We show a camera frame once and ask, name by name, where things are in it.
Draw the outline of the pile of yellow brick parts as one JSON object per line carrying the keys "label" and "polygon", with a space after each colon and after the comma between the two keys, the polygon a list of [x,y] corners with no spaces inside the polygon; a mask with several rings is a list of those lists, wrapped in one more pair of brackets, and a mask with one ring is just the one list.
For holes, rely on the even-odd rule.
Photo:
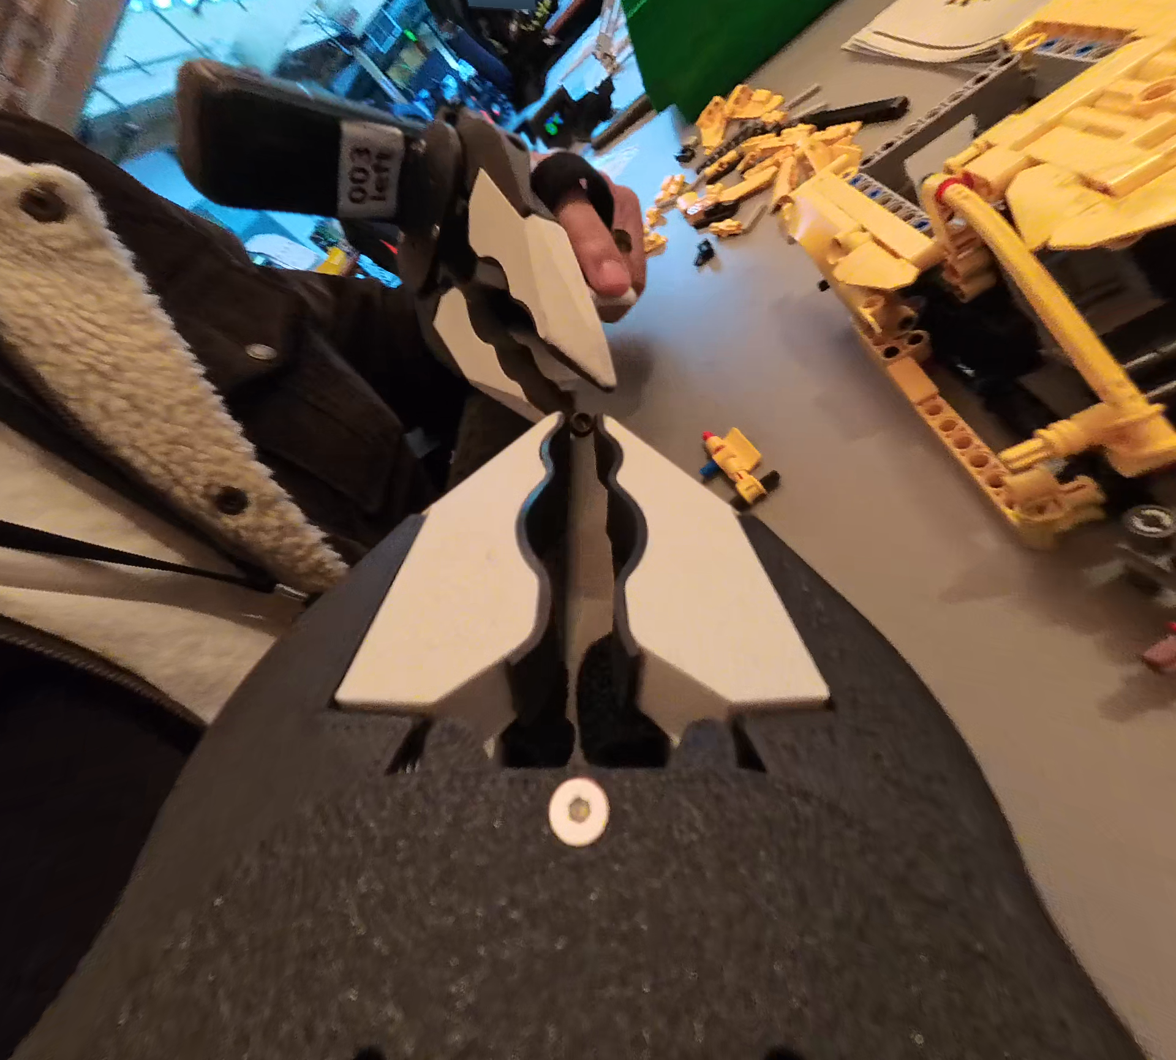
{"label": "pile of yellow brick parts", "polygon": [[908,111],[903,96],[802,108],[801,98],[747,85],[711,98],[674,157],[679,171],[662,180],[644,213],[644,254],[665,251],[662,228],[673,211],[703,240],[747,235],[761,218],[780,215],[807,180],[826,171],[852,174],[862,130],[900,122]]}

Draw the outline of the yellow brick subassembly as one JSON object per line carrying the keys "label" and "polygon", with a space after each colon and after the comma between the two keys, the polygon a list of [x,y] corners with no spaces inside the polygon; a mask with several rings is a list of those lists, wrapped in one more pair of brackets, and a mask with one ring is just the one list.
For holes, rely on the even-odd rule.
{"label": "yellow brick subassembly", "polygon": [[765,495],[758,484],[758,479],[770,470],[764,472],[760,468],[761,453],[737,428],[730,429],[721,437],[721,444],[714,451],[706,451],[701,444],[706,453],[705,463],[712,461],[719,464],[721,475],[717,478],[725,479],[733,491],[732,510],[748,512],[772,494]]}

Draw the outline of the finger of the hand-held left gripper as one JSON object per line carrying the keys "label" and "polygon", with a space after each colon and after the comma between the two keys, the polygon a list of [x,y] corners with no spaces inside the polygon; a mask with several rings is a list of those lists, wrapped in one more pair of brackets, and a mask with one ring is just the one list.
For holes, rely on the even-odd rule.
{"label": "finger of the hand-held left gripper", "polygon": [[536,338],[585,381],[613,391],[603,326],[562,228],[536,213],[523,216],[491,175],[478,171],[467,205],[467,239],[477,259],[500,270]]}
{"label": "finger of the hand-held left gripper", "polygon": [[485,300],[448,289],[437,300],[432,331],[472,390],[525,422],[569,418],[574,399],[552,380],[525,336],[515,336]]}

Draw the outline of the yellow toy brick car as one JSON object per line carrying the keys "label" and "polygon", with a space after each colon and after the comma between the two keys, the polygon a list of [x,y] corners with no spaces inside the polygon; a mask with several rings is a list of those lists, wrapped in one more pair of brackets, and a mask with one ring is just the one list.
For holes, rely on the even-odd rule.
{"label": "yellow toy brick car", "polygon": [[1050,0],[869,157],[864,120],[781,167],[788,243],[1025,544],[1114,517],[1173,604],[1173,0]]}

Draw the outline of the person's fleece jacket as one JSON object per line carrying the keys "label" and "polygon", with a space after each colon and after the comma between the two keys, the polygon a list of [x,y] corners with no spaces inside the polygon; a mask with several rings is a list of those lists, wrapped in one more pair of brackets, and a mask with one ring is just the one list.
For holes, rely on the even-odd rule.
{"label": "person's fleece jacket", "polygon": [[291,273],[64,131],[3,113],[1,156],[7,1058],[208,726],[382,539],[333,541],[244,431],[291,358]]}

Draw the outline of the grey desk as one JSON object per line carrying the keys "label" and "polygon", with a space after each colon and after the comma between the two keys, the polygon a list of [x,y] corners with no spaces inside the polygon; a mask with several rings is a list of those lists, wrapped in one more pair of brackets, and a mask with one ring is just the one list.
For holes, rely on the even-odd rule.
{"label": "grey desk", "polygon": [[1102,532],[1050,552],[1009,533],[771,220],[698,271],[682,217],[661,231],[609,331],[618,390],[585,409],[693,480],[703,430],[756,444],[781,475],[756,513],[934,692],[1074,953],[1173,1058],[1173,679],[1139,661],[1164,614],[1102,567]]}

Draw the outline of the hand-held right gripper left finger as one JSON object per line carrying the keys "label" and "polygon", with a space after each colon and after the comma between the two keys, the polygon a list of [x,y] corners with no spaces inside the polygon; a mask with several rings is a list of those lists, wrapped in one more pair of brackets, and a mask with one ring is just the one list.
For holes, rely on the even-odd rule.
{"label": "hand-held right gripper left finger", "polygon": [[568,763],[570,458],[569,418],[546,417],[422,516],[339,710],[459,724],[509,768]]}

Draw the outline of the person's left hand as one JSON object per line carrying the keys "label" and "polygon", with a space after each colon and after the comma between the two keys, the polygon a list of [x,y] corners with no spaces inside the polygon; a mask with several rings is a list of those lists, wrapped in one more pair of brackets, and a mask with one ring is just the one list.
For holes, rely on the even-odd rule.
{"label": "person's left hand", "polygon": [[616,324],[645,292],[644,220],[632,190],[611,182],[607,185],[613,199],[612,228],[605,226],[581,191],[562,200],[554,216],[586,284],[601,300],[596,309],[598,317],[605,324]]}

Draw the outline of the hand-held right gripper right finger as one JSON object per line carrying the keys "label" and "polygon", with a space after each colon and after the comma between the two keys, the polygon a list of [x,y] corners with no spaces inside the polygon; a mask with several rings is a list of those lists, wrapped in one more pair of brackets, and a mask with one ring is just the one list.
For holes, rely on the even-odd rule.
{"label": "hand-held right gripper right finger", "polygon": [[575,682],[601,768],[657,768],[700,723],[824,709],[830,687],[760,562],[748,519],[608,417],[592,420],[611,571],[608,634]]}

